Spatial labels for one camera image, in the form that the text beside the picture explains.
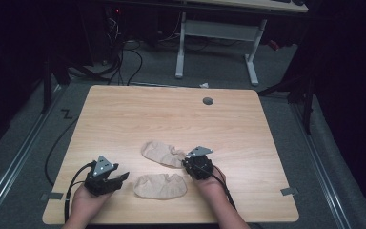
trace power cord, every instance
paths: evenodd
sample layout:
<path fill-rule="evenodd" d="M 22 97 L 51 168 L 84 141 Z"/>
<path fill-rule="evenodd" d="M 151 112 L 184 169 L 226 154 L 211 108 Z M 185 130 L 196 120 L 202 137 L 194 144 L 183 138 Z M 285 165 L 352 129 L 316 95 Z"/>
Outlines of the power cord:
<path fill-rule="evenodd" d="M 141 67 L 142 67 L 142 62 L 143 62 L 143 60 L 142 60 L 142 55 L 141 54 L 139 54 L 138 52 L 136 52 L 136 51 L 134 51 L 134 50 L 129 50 L 130 52 L 134 52 L 135 54 L 137 54 L 138 55 L 138 57 L 140 58 L 140 60 L 141 60 L 141 62 L 139 63 L 139 67 L 138 67 L 138 69 L 135 71 L 135 73 L 133 73 L 133 75 L 129 78 L 129 81 L 127 81 L 127 86 L 130 86 L 130 83 L 131 83 L 131 81 L 132 81 L 132 79 L 133 79 L 133 77 L 141 70 Z"/>
<path fill-rule="evenodd" d="M 76 182 L 75 183 L 75 180 L 78 178 L 79 174 L 85 170 L 86 168 L 89 168 L 89 167 L 92 167 L 94 166 L 94 163 L 91 162 L 91 163 L 88 163 L 86 165 L 84 165 L 82 168 L 80 168 L 78 170 L 78 172 L 76 172 L 75 176 L 73 177 L 71 183 L 70 183 L 70 187 L 68 187 L 68 191 L 67 191 L 67 195 L 65 197 L 65 204 L 64 204 L 64 219 L 65 221 L 68 220 L 68 218 L 70 217 L 70 199 L 71 199 L 71 189 L 73 187 L 73 185 L 77 184 L 77 183 L 81 183 L 83 181 L 80 181 L 80 182 Z"/>
<path fill-rule="evenodd" d="M 75 124 L 75 122 L 79 119 L 79 116 L 67 127 L 67 129 L 65 129 L 65 131 L 62 132 L 62 134 L 55 140 L 54 144 L 52 145 L 49 154 L 46 157 L 46 163 L 44 164 L 44 173 L 46 175 L 46 179 L 49 182 L 49 184 L 51 186 L 54 186 L 54 182 L 52 181 L 52 179 L 49 176 L 49 171 L 48 171 L 48 167 L 49 167 L 49 161 L 50 161 L 50 157 L 52 155 L 52 152 L 54 151 L 56 145 L 58 144 L 58 142 L 61 140 L 61 138 L 64 136 L 64 134 L 70 129 L 70 127 Z"/>
<path fill-rule="evenodd" d="M 110 77 L 110 79 L 109 79 L 109 81 L 108 81 L 108 85 L 111 85 L 111 83 L 112 83 L 112 79 L 117 75 L 117 74 L 119 74 L 120 76 L 119 76 L 119 78 L 118 79 L 120 79 L 120 77 L 121 77 L 121 65 L 123 64 L 123 50 L 121 50 L 121 57 L 119 57 L 118 55 L 117 55 L 117 58 L 118 58 L 118 60 L 119 60 L 119 66 L 118 66 L 118 68 L 117 68 L 117 70 L 116 71 L 114 71 L 114 73 L 112 74 L 112 76 Z"/>

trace wrist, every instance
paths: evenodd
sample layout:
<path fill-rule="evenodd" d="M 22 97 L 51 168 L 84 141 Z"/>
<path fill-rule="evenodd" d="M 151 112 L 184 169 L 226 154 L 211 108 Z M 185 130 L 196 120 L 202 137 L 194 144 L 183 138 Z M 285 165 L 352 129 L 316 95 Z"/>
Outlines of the wrist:
<path fill-rule="evenodd" d="M 64 224 L 62 229 L 85 229 L 89 224 L 89 221 L 85 219 L 70 215 L 67 222 Z"/>
<path fill-rule="evenodd" d="M 212 192 L 203 193 L 203 198 L 207 200 L 210 205 L 216 203 L 228 202 L 225 192 L 221 190 L 213 190 Z"/>

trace table top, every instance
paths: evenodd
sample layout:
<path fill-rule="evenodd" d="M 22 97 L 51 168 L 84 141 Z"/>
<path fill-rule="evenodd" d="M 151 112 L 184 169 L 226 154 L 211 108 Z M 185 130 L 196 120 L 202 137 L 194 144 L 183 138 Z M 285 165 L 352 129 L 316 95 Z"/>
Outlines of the table top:
<path fill-rule="evenodd" d="M 227 5 L 231 7 L 253 8 L 261 10 L 279 10 L 292 12 L 307 12 L 304 5 L 298 6 L 293 2 L 283 3 L 272 0 L 186 0 L 187 2 Z"/>
<path fill-rule="evenodd" d="M 213 104 L 205 105 L 205 97 Z M 119 164 L 109 178 L 126 172 L 130 176 L 93 223 L 216 222 L 184 169 L 162 166 L 140 154 L 150 140 L 187 153 L 196 146 L 213 149 L 208 158 L 226 175 L 245 221 L 298 219 L 293 197 L 280 192 L 289 184 L 258 95 L 251 90 L 91 87 L 52 191 L 66 193 L 83 165 L 104 156 Z M 88 171 L 77 180 L 84 180 Z M 147 174 L 181 175 L 188 191 L 168 200 L 139 198 L 133 185 Z M 64 201 L 49 200 L 45 223 L 64 222 Z"/>

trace wire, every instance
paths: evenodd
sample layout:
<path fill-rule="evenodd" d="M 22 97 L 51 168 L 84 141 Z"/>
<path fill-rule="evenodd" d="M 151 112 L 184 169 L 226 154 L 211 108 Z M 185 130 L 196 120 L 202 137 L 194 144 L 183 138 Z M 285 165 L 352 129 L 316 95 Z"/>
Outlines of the wire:
<path fill-rule="evenodd" d="M 55 140 L 54 144 L 52 145 L 49 154 L 47 155 L 46 158 L 46 163 L 44 164 L 44 173 L 46 175 L 46 179 L 49 182 L 49 184 L 51 186 L 54 186 L 54 182 L 52 181 L 52 179 L 49 176 L 49 171 L 48 171 L 48 165 L 49 165 L 49 160 L 51 157 L 52 152 L 54 151 L 56 145 L 58 144 L 58 142 L 60 141 L 60 139 L 64 136 L 64 134 L 70 129 L 70 127 L 79 119 L 79 116 L 67 127 L 67 129 L 65 129 L 65 131 L 62 132 L 62 134 Z"/>
<path fill-rule="evenodd" d="M 71 189 L 72 189 L 73 185 L 75 185 L 75 180 L 84 169 L 92 167 L 92 166 L 93 166 L 93 162 L 84 165 L 82 168 L 80 168 L 78 170 L 78 172 L 76 172 L 75 176 L 73 176 L 73 179 L 70 183 L 70 187 L 68 187 L 67 195 L 65 197 L 65 204 L 64 204 L 64 219 L 65 219 L 65 222 L 67 222 L 67 220 L 70 216 Z"/>
<path fill-rule="evenodd" d="M 171 35 L 170 36 L 168 36 L 167 38 L 165 38 L 165 39 L 162 39 L 162 40 L 159 40 L 159 42 L 162 42 L 162 41 L 168 41 L 168 40 L 173 40 L 173 39 L 175 39 L 175 38 L 177 38 L 177 37 L 179 37 L 180 35 L 177 35 L 177 36 L 175 36 L 175 37 L 172 37 L 172 36 L 174 36 L 174 34 L 176 33 L 176 31 L 177 31 L 177 28 L 179 27 L 179 22 L 180 22 L 180 18 L 181 18 L 181 16 L 182 16 L 182 13 L 180 12 L 179 13 L 179 17 L 177 18 L 177 22 L 176 22 L 176 26 L 174 27 L 174 30 L 173 30 L 173 32 L 171 33 Z"/>
<path fill-rule="evenodd" d="M 109 32 L 112 32 L 112 29 L 114 29 L 115 25 L 117 25 L 117 22 L 114 21 L 112 18 L 108 18 L 112 22 L 112 27 L 110 28 Z"/>
<path fill-rule="evenodd" d="M 108 85 L 111 85 L 112 83 L 112 79 L 118 74 L 118 85 L 120 85 L 120 78 L 121 78 L 121 81 L 123 82 L 123 78 L 121 77 L 121 66 L 123 64 L 123 59 L 124 59 L 124 45 L 125 43 L 123 43 L 123 47 L 121 48 L 121 57 L 118 57 L 118 60 L 119 60 L 119 66 L 117 68 L 117 70 L 114 72 L 114 74 L 110 77 L 109 81 L 108 81 Z"/>
<path fill-rule="evenodd" d="M 134 52 L 135 54 L 137 54 L 138 56 L 139 56 L 139 58 L 140 58 L 140 60 L 141 60 L 141 62 L 139 63 L 139 67 L 138 67 L 138 69 L 135 71 L 135 73 L 129 78 L 129 81 L 127 81 L 127 86 L 130 86 L 130 82 L 132 81 L 132 79 L 133 79 L 133 77 L 141 70 L 141 67 L 142 67 L 142 56 L 138 53 L 138 52 L 136 52 L 136 51 L 134 51 L 134 50 L 129 50 L 130 52 Z"/>
<path fill-rule="evenodd" d="M 75 185 L 76 185 L 76 184 L 78 184 L 78 183 L 85 183 L 85 181 L 78 181 L 78 182 L 74 183 L 74 184 L 72 185 L 72 187 L 73 187 L 73 186 L 75 186 Z"/>
<path fill-rule="evenodd" d="M 115 32 L 114 42 L 117 41 L 117 36 L 118 36 L 118 24 L 117 24 L 117 31 Z"/>

